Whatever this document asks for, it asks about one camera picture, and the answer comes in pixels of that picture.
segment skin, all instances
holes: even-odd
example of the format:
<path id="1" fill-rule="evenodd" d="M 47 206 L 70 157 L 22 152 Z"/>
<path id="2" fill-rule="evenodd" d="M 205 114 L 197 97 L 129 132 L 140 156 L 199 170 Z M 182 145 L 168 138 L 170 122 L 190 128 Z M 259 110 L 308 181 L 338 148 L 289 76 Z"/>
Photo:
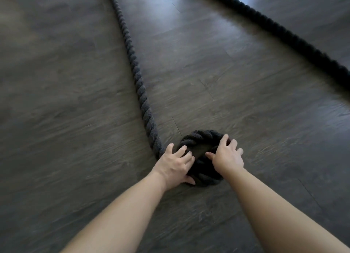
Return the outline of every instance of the skin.
<path id="1" fill-rule="evenodd" d="M 227 139 L 225 134 L 216 154 L 206 156 L 237 193 L 266 252 L 350 253 L 336 237 L 247 172 L 243 150 L 236 150 L 236 140 L 227 146 Z M 116 198 L 62 252 L 135 252 L 164 192 L 184 182 L 195 184 L 186 176 L 195 161 L 192 153 L 182 157 L 184 146 L 173 154 L 173 146 L 168 145 L 148 176 Z"/>

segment person's left arm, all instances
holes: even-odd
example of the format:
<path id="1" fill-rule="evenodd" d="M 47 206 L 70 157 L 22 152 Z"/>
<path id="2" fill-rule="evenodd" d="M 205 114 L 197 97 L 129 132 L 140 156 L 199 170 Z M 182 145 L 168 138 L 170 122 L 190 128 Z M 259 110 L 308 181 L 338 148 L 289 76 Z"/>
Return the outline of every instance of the person's left arm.
<path id="1" fill-rule="evenodd" d="M 195 158 L 186 146 L 165 153 L 143 180 L 116 198 L 92 220 L 61 253 L 132 253 L 135 252 L 152 214 L 164 192 L 180 183 L 195 184 L 187 172 Z"/>

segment person's hand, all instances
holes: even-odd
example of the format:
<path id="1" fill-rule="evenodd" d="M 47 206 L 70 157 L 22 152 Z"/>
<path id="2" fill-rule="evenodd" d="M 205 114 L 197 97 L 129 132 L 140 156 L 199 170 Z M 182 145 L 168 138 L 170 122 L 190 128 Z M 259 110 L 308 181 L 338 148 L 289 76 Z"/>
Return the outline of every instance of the person's hand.
<path id="1" fill-rule="evenodd" d="M 156 162 L 150 174 L 160 175 L 165 182 L 166 190 L 172 189 L 184 182 L 195 185 L 195 180 L 186 175 L 193 165 L 195 157 L 192 156 L 192 152 L 190 151 L 183 156 L 187 146 L 183 146 L 176 153 L 173 153 L 173 147 L 173 143 L 168 145 L 165 153 Z"/>
<path id="2" fill-rule="evenodd" d="M 227 134 L 222 137 L 216 153 L 205 153 L 205 155 L 212 160 L 216 172 L 223 177 L 228 171 L 241 169 L 244 165 L 241 157 L 243 149 L 239 148 L 236 150 L 236 140 L 231 140 L 230 144 L 227 146 L 228 138 L 229 136 Z"/>

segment twisted rope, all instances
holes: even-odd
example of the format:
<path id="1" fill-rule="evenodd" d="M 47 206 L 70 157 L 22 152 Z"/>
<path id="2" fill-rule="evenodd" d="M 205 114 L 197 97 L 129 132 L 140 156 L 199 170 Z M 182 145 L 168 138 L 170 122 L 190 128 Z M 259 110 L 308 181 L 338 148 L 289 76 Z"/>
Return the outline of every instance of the twisted rope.
<path id="1" fill-rule="evenodd" d="M 113 8 L 116 12 L 120 30 L 123 34 L 126 52 L 128 55 L 129 63 L 131 66 L 132 75 L 134 77 L 134 84 L 136 88 L 136 93 L 140 105 L 141 116 L 143 120 L 143 125 L 146 130 L 148 137 L 148 143 L 157 159 L 159 159 L 164 153 L 164 147 L 158 135 L 157 125 L 152 116 L 151 107 L 147 100 L 146 87 L 143 83 L 141 69 L 136 58 L 135 48 L 131 41 L 131 36 L 129 29 L 126 25 L 125 18 L 120 9 L 117 0 L 111 0 Z"/>
<path id="2" fill-rule="evenodd" d="M 190 135 L 184 136 L 181 139 L 176 150 L 179 150 L 184 145 L 187 147 L 193 147 L 199 144 L 209 144 L 213 147 L 208 151 L 211 153 L 216 153 L 220 140 L 223 136 L 223 134 L 213 130 L 193 131 Z M 205 154 L 201 155 L 195 160 L 193 166 L 187 174 L 197 178 L 203 185 L 216 185 L 223 179 L 222 176 L 215 171 L 212 161 L 207 158 Z"/>
<path id="3" fill-rule="evenodd" d="M 219 1 L 234 9 L 239 14 L 249 18 L 264 30 L 278 37 L 280 40 L 282 40 L 282 42 L 292 47 L 344 87 L 350 87 L 349 70 L 345 66 L 340 65 L 337 61 L 331 59 L 326 53 L 317 49 L 312 44 L 307 43 L 304 39 L 287 30 L 284 26 L 276 23 L 271 18 L 268 18 L 261 12 L 256 11 L 239 0 Z"/>

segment wooden floor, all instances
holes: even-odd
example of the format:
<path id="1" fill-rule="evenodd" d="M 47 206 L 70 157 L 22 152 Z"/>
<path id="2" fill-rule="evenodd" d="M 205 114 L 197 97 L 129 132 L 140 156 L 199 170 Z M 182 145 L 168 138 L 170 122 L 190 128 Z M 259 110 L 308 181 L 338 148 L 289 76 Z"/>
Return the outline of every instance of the wooden floor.
<path id="1" fill-rule="evenodd" d="M 229 133 L 247 170 L 350 246 L 350 96 L 213 0 L 119 0 L 165 144 Z M 350 67 L 350 0 L 242 0 Z M 150 171 L 108 0 L 0 0 L 0 244 L 58 252 Z M 138 252 L 261 252 L 229 186 L 167 193 Z"/>

